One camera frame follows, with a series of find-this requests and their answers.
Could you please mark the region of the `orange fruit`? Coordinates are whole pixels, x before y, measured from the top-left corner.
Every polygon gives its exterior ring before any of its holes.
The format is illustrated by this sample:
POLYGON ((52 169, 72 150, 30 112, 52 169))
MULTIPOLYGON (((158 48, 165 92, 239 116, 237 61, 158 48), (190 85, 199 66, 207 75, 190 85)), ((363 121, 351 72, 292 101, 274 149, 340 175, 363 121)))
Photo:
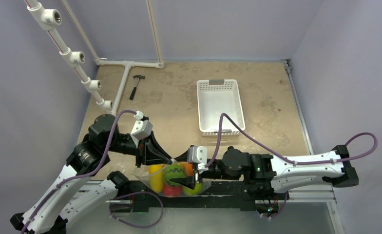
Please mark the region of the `orange fruit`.
POLYGON ((193 165, 188 162, 182 162, 181 163, 184 172, 186 173, 187 176, 192 176, 193 175, 193 165))

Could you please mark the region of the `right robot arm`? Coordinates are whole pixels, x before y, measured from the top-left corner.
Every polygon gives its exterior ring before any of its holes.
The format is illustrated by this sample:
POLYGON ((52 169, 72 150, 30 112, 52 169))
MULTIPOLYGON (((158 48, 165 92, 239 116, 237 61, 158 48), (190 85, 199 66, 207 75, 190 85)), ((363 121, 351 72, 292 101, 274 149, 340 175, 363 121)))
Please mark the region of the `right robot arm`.
POLYGON ((357 186, 359 178, 349 160, 344 145, 319 155, 283 157, 250 154, 229 146, 222 159, 215 159, 209 167, 194 164, 190 176, 175 176, 168 181, 193 189, 203 179, 242 178, 244 193, 270 198, 313 184, 331 184, 335 188, 357 186))

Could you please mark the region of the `green watermelon toy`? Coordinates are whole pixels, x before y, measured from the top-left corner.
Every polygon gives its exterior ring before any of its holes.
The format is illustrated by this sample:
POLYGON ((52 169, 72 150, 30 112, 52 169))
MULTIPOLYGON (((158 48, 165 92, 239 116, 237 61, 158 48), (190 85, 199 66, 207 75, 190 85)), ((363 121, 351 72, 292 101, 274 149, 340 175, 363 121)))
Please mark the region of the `green watermelon toy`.
POLYGON ((163 170, 163 181, 165 184, 178 187, 179 183, 171 181, 173 178, 186 178, 187 175, 184 171, 184 168, 180 164, 171 164, 163 170))

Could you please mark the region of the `yellow mango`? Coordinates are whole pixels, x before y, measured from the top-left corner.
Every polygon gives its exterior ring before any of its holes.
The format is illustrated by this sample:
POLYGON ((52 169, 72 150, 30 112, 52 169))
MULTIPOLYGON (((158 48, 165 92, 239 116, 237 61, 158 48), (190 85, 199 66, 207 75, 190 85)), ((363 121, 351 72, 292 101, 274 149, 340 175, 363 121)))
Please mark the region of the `yellow mango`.
POLYGON ((151 189, 158 194, 161 194, 164 188, 164 167, 164 164, 149 166, 149 184, 151 189))

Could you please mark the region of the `clear zip top bag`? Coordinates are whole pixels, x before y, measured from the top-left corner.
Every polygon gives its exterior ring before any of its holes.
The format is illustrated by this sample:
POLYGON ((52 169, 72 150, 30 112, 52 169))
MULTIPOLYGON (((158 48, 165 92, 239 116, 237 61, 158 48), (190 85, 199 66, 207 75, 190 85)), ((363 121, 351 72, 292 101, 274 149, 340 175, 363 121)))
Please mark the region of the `clear zip top bag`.
POLYGON ((142 166, 133 171, 139 181, 149 189, 164 197, 190 197, 202 194, 211 187, 211 179, 196 182, 193 189, 188 188, 174 179, 185 179, 192 176, 192 164, 187 162, 174 162, 172 164, 156 164, 142 166))

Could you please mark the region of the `green pear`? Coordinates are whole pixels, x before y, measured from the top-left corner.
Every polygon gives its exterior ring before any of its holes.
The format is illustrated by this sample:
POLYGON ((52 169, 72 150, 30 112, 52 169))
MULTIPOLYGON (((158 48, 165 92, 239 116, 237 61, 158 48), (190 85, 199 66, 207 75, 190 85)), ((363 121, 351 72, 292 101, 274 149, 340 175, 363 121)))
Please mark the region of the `green pear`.
POLYGON ((196 184, 194 189, 183 186, 182 191, 187 196, 198 195, 202 192, 202 184, 196 184))

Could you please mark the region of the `red apple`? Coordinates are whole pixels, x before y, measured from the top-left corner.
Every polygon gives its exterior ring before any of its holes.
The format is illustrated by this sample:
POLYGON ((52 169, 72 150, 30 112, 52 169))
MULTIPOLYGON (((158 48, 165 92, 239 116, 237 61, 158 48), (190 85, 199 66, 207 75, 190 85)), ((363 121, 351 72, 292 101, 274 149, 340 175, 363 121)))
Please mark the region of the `red apple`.
POLYGON ((170 186, 165 184, 162 190, 166 197, 180 197, 182 195, 182 186, 170 186))

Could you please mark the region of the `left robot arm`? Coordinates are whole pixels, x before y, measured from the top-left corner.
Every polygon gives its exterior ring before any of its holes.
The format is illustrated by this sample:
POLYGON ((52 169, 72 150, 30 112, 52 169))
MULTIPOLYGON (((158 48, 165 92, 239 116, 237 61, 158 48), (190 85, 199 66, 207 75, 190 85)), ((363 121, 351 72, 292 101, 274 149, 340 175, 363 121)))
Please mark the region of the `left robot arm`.
POLYGON ((105 201, 133 196, 129 179, 115 171, 95 188, 74 198, 110 161, 109 152, 134 156, 137 167, 171 164, 172 158, 156 142, 149 119, 140 111, 134 111, 133 116, 135 124, 129 134, 119 132, 119 116, 98 116, 43 197, 28 211, 11 217, 13 227, 22 234, 64 234, 105 201))

